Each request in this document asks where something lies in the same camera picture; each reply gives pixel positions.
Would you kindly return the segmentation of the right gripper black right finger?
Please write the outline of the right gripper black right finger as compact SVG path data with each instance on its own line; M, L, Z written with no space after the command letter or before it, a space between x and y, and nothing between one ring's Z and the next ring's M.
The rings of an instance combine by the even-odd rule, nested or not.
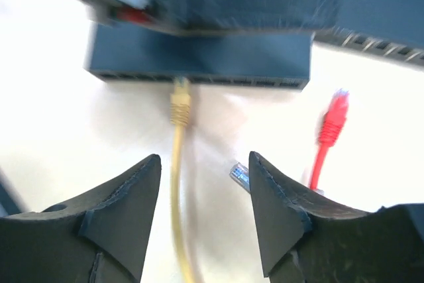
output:
M367 212L332 201L249 155L263 275L271 282L422 282L423 205Z

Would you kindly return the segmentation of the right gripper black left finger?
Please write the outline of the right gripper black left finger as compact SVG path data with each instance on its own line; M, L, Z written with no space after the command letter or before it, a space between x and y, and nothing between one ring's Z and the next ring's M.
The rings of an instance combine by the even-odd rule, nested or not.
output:
M154 217L161 160L41 212L1 219L2 282L139 282Z

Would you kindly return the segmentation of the large black network switch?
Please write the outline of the large black network switch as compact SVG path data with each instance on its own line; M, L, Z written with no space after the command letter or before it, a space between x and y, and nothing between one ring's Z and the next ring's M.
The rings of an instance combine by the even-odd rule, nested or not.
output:
M137 25L97 25L86 69L101 80L303 89L309 34L172 36Z

